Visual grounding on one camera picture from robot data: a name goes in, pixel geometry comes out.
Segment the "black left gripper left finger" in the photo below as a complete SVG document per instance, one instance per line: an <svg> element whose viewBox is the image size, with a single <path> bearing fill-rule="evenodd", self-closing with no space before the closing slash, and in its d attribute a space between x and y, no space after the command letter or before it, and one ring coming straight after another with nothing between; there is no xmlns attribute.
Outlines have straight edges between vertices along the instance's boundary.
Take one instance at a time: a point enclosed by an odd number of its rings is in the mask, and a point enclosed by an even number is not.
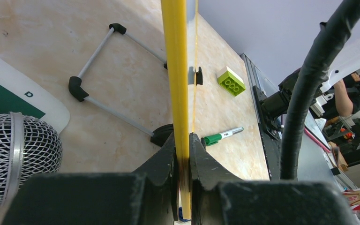
<svg viewBox="0 0 360 225"><path fill-rule="evenodd" d="M4 225L172 225L177 219L175 139L133 172L32 176Z"/></svg>

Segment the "yellow framed whiteboard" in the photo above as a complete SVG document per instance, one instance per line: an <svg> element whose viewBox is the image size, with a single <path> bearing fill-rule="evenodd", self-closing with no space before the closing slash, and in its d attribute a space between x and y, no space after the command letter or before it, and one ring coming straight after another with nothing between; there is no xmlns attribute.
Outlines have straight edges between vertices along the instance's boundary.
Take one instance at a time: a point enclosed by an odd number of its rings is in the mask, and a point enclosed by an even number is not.
<svg viewBox="0 0 360 225"><path fill-rule="evenodd" d="M195 130L196 85L188 69L197 69L198 1L163 0L162 17L169 75L176 156L183 217L192 218L189 136Z"/></svg>

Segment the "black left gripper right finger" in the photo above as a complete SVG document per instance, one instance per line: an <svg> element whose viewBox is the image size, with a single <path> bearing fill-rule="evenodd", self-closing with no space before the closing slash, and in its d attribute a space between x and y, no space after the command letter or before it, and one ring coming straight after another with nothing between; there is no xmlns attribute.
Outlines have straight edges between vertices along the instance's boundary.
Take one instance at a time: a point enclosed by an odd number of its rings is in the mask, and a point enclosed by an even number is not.
<svg viewBox="0 0 360 225"><path fill-rule="evenodd" d="M354 225L346 199L331 184L246 181L224 168L191 133L194 225Z"/></svg>

